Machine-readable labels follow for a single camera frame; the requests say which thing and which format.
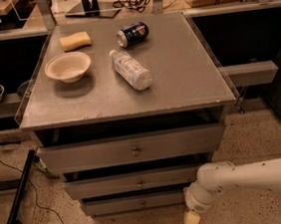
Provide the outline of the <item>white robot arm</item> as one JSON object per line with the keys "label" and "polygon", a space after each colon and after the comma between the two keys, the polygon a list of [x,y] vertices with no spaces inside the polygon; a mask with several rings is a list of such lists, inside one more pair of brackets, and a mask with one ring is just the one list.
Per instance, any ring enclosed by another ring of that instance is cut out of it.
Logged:
{"label": "white robot arm", "polygon": [[262,188],[281,191],[281,158],[235,166],[219,161],[200,165],[194,182],[184,187],[184,224],[199,224],[200,215],[224,191]]}

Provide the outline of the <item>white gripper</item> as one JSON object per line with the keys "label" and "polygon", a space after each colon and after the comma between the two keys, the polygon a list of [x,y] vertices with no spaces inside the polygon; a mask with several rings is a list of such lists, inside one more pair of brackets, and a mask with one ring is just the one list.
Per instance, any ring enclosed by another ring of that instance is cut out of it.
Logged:
{"label": "white gripper", "polygon": [[186,207],[190,209],[190,211],[184,213],[183,224],[199,224],[199,214],[202,214],[212,204],[216,193],[214,191],[208,191],[197,181],[192,182],[183,191]]}

